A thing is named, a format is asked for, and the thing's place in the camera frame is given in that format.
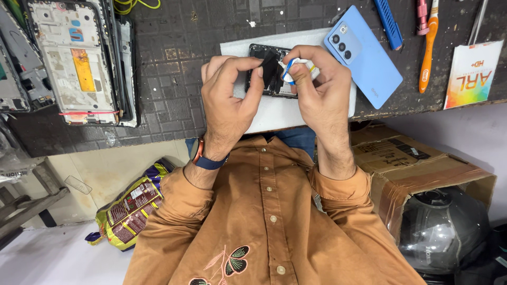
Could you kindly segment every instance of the cardboard box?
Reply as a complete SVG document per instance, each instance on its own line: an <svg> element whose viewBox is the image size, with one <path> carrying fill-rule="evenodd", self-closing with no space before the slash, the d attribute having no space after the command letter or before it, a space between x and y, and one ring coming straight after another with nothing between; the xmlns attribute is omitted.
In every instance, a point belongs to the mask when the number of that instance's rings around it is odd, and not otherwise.
<svg viewBox="0 0 507 285"><path fill-rule="evenodd" d="M391 235L400 241L403 208L412 194L457 185L489 208L496 176L389 129L371 125L351 133L356 164L372 176L370 197Z"/></svg>

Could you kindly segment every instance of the workbench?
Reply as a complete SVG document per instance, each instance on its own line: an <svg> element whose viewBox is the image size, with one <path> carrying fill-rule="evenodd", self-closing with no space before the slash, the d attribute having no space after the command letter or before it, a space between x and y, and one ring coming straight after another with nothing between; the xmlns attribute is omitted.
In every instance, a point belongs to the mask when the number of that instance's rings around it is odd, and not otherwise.
<svg viewBox="0 0 507 285"><path fill-rule="evenodd" d="M379 110L358 89L352 120L442 110L454 47L468 43L480 0L440 0L431 77L423 94L418 91L418 82L425 38L415 35L416 0L389 0L389 4L404 39L398 51L389 48L373 0L162 0L157 10L139 4L129 14L137 42L142 117L138 128L68 126L55 106L33 114L16 114L17 120L9 119L9 124L33 157L110 148L106 131L116 138L113 147L199 136L205 130L200 68L220 54L219 43L329 27L332 19L350 5L356 5L404 78ZM507 38L506 19L507 1L490 0L477 42ZM507 101L506 45L489 99L480 104Z"/></svg>

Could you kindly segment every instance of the phone back cover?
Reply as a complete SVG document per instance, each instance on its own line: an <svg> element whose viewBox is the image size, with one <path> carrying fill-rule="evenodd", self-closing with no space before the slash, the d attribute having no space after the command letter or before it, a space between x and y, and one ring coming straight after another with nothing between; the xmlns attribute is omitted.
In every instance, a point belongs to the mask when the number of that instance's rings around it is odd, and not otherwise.
<svg viewBox="0 0 507 285"><path fill-rule="evenodd" d="M363 46L361 53L350 65L345 63L336 52L335 47L329 42L329 37L339 32L337 29L343 21L347 22L348 28L354 32ZM375 109L382 107L403 81L398 69L354 5L338 20L338 23L324 39L324 43L333 56L350 69L355 83Z"/></svg>

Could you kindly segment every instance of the man's left hand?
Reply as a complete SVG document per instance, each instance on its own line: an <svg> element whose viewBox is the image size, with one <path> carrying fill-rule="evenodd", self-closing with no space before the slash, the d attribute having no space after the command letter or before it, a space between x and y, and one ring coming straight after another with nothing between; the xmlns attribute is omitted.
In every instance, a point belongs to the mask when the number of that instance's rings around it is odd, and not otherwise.
<svg viewBox="0 0 507 285"><path fill-rule="evenodd" d="M264 81L261 60L254 57L214 56L201 68L201 89L207 130L203 156L224 159L248 130L261 101ZM244 99L233 96L239 71L253 69Z"/></svg>

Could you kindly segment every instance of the shirt button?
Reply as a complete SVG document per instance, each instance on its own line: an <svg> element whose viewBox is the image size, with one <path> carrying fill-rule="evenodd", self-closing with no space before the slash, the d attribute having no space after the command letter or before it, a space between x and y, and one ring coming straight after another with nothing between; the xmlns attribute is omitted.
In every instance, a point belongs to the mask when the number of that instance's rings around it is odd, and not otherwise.
<svg viewBox="0 0 507 285"><path fill-rule="evenodd" d="M284 275L284 274L285 274L285 267L283 267L283 266L278 266L278 267L276 268L276 272L278 272L278 274L280 274L280 275Z"/></svg>

